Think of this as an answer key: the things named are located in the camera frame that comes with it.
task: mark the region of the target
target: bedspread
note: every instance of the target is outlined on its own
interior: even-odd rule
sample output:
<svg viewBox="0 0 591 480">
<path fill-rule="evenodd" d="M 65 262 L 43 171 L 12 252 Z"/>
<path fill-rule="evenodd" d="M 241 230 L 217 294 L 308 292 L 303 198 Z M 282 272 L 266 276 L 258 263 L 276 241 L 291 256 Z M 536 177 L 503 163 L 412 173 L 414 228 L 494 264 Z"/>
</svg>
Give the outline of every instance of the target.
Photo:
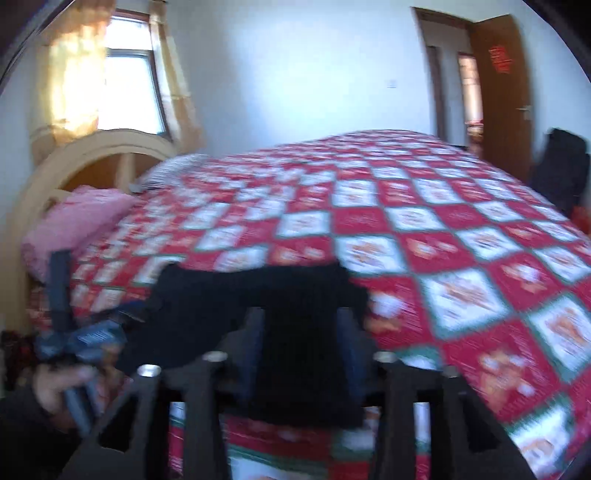
<svg viewBox="0 0 591 480">
<path fill-rule="evenodd" d="M 379 347 L 456 365 L 539 477 L 589 437 L 591 244 L 488 163 L 428 135 L 362 131 L 210 160 L 143 198 L 77 259 L 78 315 L 145 297 L 168 262 L 338 258 L 371 291 Z M 234 478 L 366 478 L 378 417 L 351 432 L 227 419 Z M 417 448 L 426 478 L 428 432 Z"/>
</svg>

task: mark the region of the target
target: window frame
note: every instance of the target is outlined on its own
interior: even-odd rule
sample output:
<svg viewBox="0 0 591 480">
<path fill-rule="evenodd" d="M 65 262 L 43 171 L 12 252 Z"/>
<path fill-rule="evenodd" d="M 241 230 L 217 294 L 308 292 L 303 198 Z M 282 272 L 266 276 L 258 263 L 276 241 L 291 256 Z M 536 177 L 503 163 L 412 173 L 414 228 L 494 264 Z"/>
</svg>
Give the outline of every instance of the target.
<svg viewBox="0 0 591 480">
<path fill-rule="evenodd" d="M 117 9 L 111 18 L 129 18 L 132 20 L 138 20 L 148 25 L 150 31 L 150 37 L 152 34 L 152 28 L 150 26 L 150 16 L 141 12 L 134 12 L 131 10 Z M 172 139 L 170 135 L 170 129 L 168 128 L 168 122 L 166 121 L 166 115 L 164 114 L 164 104 L 162 102 L 162 95 L 160 94 L 160 88 L 158 87 L 158 73 L 156 72 L 156 60 L 154 58 L 154 50 L 133 50 L 127 48 L 107 48 L 107 57 L 126 57 L 126 58 L 140 58 L 145 59 L 150 66 L 152 86 L 154 88 L 154 95 L 156 97 L 156 104 L 158 106 L 158 112 L 162 120 L 162 126 L 164 130 L 156 135 L 164 137 L 168 140 Z"/>
</svg>

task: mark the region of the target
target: door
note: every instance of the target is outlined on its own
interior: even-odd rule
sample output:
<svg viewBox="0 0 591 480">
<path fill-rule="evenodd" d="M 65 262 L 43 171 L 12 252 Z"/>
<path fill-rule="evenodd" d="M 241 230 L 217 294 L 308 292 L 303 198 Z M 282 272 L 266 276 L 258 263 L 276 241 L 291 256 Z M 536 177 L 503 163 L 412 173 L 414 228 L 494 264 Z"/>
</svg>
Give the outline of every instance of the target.
<svg viewBox="0 0 591 480">
<path fill-rule="evenodd" d="M 521 36 L 511 15 L 469 26 L 478 63 L 484 159 L 526 181 L 531 159 L 531 99 Z"/>
<path fill-rule="evenodd" d="M 441 79 L 441 59 L 437 47 L 427 46 L 427 58 L 433 82 L 433 96 L 435 97 L 435 114 L 437 117 L 437 136 L 447 142 L 447 124 L 445 103 L 443 100 L 443 83 Z"/>
</svg>

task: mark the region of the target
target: black cloth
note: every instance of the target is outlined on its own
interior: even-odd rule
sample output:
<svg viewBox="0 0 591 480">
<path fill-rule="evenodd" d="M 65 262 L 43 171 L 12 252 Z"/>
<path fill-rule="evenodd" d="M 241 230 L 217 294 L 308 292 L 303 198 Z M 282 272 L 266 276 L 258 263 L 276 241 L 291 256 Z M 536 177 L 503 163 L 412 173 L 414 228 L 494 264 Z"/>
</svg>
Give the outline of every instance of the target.
<svg viewBox="0 0 591 480">
<path fill-rule="evenodd" d="M 302 298 L 301 279 L 321 279 L 332 287 L 335 303 L 350 307 L 362 325 L 368 304 L 365 288 L 350 282 L 340 264 L 317 267 L 263 267 L 234 273 L 166 266 L 146 300 L 147 324 L 128 335 L 116 367 L 133 375 L 140 365 L 181 367 L 215 349 L 228 332 L 239 329 L 250 307 L 294 304 Z"/>
<path fill-rule="evenodd" d="M 564 130 L 548 135 L 542 160 L 534 167 L 530 186 L 570 218 L 587 186 L 587 142 Z"/>
<path fill-rule="evenodd" d="M 78 445 L 53 427 L 30 386 L 0 400 L 0 478 L 56 478 Z"/>
<path fill-rule="evenodd" d="M 361 328 L 365 288 L 341 265 L 264 267 L 236 273 L 163 269 L 147 299 L 147 324 L 132 332 L 117 368 L 174 368 L 216 349 L 239 329 L 251 307 L 264 311 L 264 340 L 254 390 L 243 413 L 277 424 L 355 427 L 361 405 L 351 396 L 336 332 L 340 307 Z"/>
</svg>

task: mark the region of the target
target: sheer curtain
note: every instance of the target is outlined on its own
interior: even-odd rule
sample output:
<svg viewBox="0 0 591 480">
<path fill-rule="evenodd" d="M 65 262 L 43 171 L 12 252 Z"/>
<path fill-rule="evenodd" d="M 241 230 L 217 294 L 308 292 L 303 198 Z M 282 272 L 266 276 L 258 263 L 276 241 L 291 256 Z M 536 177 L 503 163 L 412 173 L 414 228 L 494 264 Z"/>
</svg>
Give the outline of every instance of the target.
<svg viewBox="0 0 591 480">
<path fill-rule="evenodd" d="M 105 82 L 105 31 L 115 0 L 76 0 L 42 34 L 31 151 L 39 165 L 56 148 L 94 132 Z"/>
<path fill-rule="evenodd" d="M 150 31 L 158 88 L 168 128 L 179 153 L 203 146 L 203 131 L 180 67 L 174 40 L 166 23 L 166 4 L 150 0 Z"/>
</svg>

